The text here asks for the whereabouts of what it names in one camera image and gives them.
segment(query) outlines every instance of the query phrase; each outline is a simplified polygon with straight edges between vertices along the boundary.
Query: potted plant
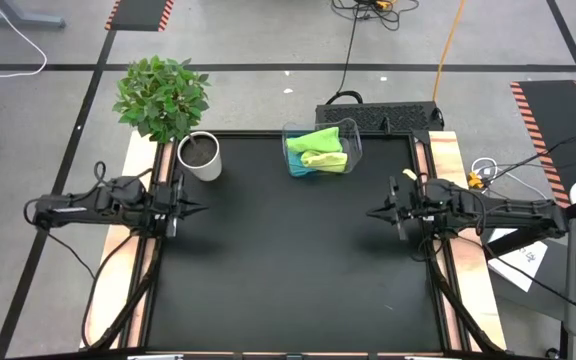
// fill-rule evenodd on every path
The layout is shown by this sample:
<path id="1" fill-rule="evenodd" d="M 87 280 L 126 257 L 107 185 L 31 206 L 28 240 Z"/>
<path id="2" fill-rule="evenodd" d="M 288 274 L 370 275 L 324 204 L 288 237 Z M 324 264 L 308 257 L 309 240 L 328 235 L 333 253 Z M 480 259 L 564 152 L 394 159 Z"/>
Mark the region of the potted plant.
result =
<path id="1" fill-rule="evenodd" d="M 137 128 L 151 141 L 181 140 L 179 161 L 199 179 L 211 181 L 221 173 L 219 142 L 206 131 L 190 132 L 208 109 L 204 87 L 210 84 L 208 74 L 186 69 L 189 63 L 190 59 L 180 64 L 154 56 L 131 64 L 117 84 L 119 99 L 113 111 L 121 114 L 120 123 Z"/>

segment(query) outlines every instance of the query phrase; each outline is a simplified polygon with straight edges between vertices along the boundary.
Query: soil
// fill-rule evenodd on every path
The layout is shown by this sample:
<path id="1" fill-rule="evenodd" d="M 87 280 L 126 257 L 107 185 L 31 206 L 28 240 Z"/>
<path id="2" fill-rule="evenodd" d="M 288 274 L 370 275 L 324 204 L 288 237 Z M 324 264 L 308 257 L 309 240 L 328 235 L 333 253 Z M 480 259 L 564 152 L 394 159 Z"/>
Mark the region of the soil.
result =
<path id="1" fill-rule="evenodd" d="M 217 154 L 217 144 L 208 136 L 197 135 L 193 138 L 195 144 L 188 140 L 181 148 L 181 158 L 190 166 L 206 165 Z"/>

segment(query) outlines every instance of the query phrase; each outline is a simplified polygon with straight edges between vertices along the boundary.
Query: blue cloth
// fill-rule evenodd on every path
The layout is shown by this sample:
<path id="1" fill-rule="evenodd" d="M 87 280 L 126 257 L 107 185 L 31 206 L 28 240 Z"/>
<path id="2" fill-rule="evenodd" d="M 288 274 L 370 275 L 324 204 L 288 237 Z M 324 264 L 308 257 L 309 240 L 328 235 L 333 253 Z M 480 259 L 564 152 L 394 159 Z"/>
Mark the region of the blue cloth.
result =
<path id="1" fill-rule="evenodd" d="M 290 175 L 299 177 L 317 171 L 304 166 L 301 162 L 301 154 L 294 153 L 288 149 L 286 149 L 286 151 L 288 152 L 288 168 L 290 169 Z"/>

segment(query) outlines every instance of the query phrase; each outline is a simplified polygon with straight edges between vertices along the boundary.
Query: white cable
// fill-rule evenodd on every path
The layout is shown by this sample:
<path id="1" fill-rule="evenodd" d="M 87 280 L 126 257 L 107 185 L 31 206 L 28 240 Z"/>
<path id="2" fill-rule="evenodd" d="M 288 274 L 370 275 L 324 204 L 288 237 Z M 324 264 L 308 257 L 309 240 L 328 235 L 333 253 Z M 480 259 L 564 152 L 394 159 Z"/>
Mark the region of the white cable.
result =
<path id="1" fill-rule="evenodd" d="M 41 49 L 39 48 L 39 46 L 35 45 L 35 43 L 33 43 L 32 41 L 30 41 L 30 39 L 28 39 L 26 37 L 26 35 L 22 34 L 21 31 L 17 30 L 17 28 L 15 27 L 15 25 L 13 25 L 10 20 L 8 20 L 8 17 L 6 16 L 6 14 L 4 14 L 3 11 L 1 11 L 0 9 L 0 15 L 4 18 L 4 20 L 6 20 L 6 22 L 8 23 L 8 25 L 10 25 L 10 27 L 15 30 L 15 32 L 17 34 L 19 34 L 19 36 L 21 36 L 24 40 L 26 40 L 30 45 L 32 45 L 35 49 L 37 49 L 37 51 L 39 51 L 39 53 L 41 54 L 41 56 L 43 56 L 44 58 L 44 63 L 39 67 L 39 69 L 33 71 L 33 72 L 29 72 L 29 73 L 14 73 L 14 74 L 2 74 L 0 75 L 0 78 L 11 78 L 11 77 L 17 77 L 17 76 L 32 76 L 32 75 L 37 75 L 41 72 L 41 70 L 43 70 L 46 67 L 46 64 L 48 63 L 48 57 L 46 56 L 46 54 L 44 54 L 43 51 L 41 51 Z"/>
<path id="2" fill-rule="evenodd" d="M 491 166 L 484 166 L 484 167 L 480 167 L 479 169 L 475 170 L 475 166 L 478 162 L 480 161 L 489 161 L 492 163 L 492 167 L 495 169 L 495 173 L 493 174 L 492 178 L 496 178 L 497 177 L 497 173 L 499 172 L 499 167 L 497 166 L 497 162 L 495 161 L 495 159 L 493 158 L 489 158 L 489 157 L 481 157 L 475 161 L 472 162 L 472 165 L 470 165 L 470 171 L 474 172 L 475 174 L 479 175 L 479 171 L 481 171 L 484 168 L 489 168 Z M 537 189 L 534 186 L 531 186 L 529 184 L 527 184 L 526 182 L 524 182 L 523 180 L 521 180 L 520 178 L 516 177 L 515 175 L 511 174 L 510 172 L 505 173 L 504 175 L 508 175 L 511 178 L 515 179 L 515 181 L 519 182 L 520 184 L 524 185 L 525 187 L 533 190 L 534 192 L 538 193 L 539 195 L 541 195 L 542 198 L 548 200 L 548 197 L 546 197 L 546 195 L 544 195 L 544 193 L 542 193 L 541 191 L 539 191 L 539 189 Z"/>

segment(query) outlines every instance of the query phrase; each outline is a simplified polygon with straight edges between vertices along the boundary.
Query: wooden table frame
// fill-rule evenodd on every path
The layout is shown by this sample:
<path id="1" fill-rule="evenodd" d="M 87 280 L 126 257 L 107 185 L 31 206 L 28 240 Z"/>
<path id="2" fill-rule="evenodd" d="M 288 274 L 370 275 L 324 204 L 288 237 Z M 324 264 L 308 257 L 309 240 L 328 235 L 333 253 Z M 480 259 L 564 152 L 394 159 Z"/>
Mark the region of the wooden table frame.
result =
<path id="1" fill-rule="evenodd" d="M 429 132 L 428 134 L 431 149 L 431 154 L 428 154 L 428 156 L 433 160 L 436 176 L 467 188 L 468 185 L 456 134 L 454 132 Z M 170 169 L 175 160 L 176 149 L 173 144 L 162 146 L 159 152 L 157 149 L 158 147 L 155 143 L 141 138 L 137 132 L 133 132 L 122 174 L 135 175 L 155 163 L 156 166 L 153 175 L 156 177 L 157 182 L 168 181 L 172 176 Z M 428 173 L 427 154 L 425 154 L 424 146 L 421 142 L 416 144 L 416 151 L 421 172 Z M 156 154 L 160 154 L 159 159 L 156 159 Z M 148 187 L 151 183 L 151 176 L 144 176 L 141 180 Z M 128 229 L 124 226 L 110 226 L 101 261 L 128 236 L 128 233 Z M 473 229 L 462 231 L 460 236 L 480 242 L 479 237 L 475 235 Z M 125 304 L 129 289 L 133 286 L 131 284 L 138 280 L 138 277 L 134 273 L 135 269 L 140 269 L 140 276 L 143 276 L 150 263 L 154 244 L 154 239 L 140 240 L 134 237 L 108 261 L 106 268 L 97 282 L 95 296 L 86 322 L 86 336 L 89 342 L 92 343 L 96 341 L 104 333 L 108 325 L 112 323 L 117 313 Z M 447 264 L 453 266 L 456 278 L 449 278 L 449 281 L 451 284 L 457 283 L 458 294 L 461 296 L 464 306 L 477 321 L 481 329 L 486 332 L 488 337 L 497 346 L 505 349 L 506 343 L 483 250 L 480 247 L 460 239 L 453 239 L 448 245 L 449 246 L 446 246 L 438 254 L 438 262 L 442 272 L 446 275 Z M 124 335 L 124 337 L 121 338 L 121 342 L 119 339 L 115 341 L 113 347 L 120 345 L 137 347 L 143 343 L 141 341 L 141 335 L 145 333 L 143 331 L 144 317 L 146 314 L 144 309 L 145 299 L 148 296 L 149 293 L 146 293 L 135 309 L 131 323 L 126 327 L 128 330 L 127 336 Z M 443 299 L 443 306 L 447 322 L 448 346 L 450 349 L 467 350 L 464 349 L 465 345 L 466 347 L 469 346 L 473 351 L 479 350 L 477 344 L 471 337 L 468 336 L 468 338 L 465 339 L 465 330 L 463 330 L 454 310 L 445 297 Z M 364 354 L 344 353 L 335 355 L 357 356 Z M 379 355 L 402 354 L 380 353 Z M 416 355 L 429 356 L 437 354 Z"/>

